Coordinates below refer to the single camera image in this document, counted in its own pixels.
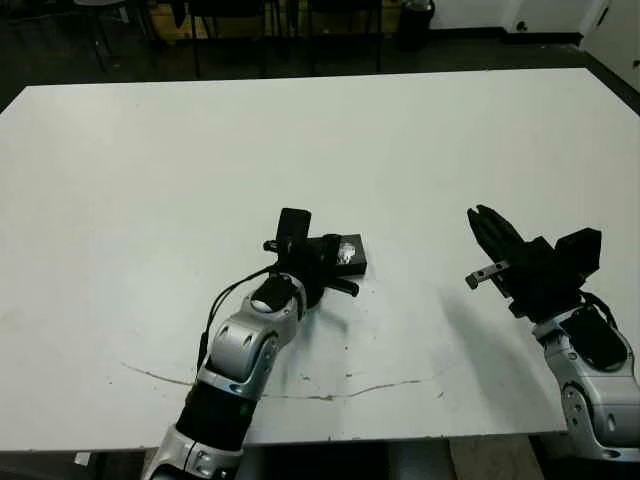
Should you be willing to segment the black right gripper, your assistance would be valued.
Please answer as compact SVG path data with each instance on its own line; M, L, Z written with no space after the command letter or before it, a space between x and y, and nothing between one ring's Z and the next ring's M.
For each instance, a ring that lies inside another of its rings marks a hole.
M467 210L472 233L492 264L465 277L471 289L491 281L509 299L516 318L548 320L577 308L582 280L567 261L541 237L526 242L494 209L478 205Z

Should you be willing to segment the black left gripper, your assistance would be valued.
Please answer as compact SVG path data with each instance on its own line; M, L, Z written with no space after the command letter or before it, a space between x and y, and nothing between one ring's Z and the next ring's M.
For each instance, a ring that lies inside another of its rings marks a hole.
M351 297L359 294L359 238L325 234L323 237L285 243L268 240L263 249L278 255L275 270L297 279L303 286L306 307L315 307L326 289Z

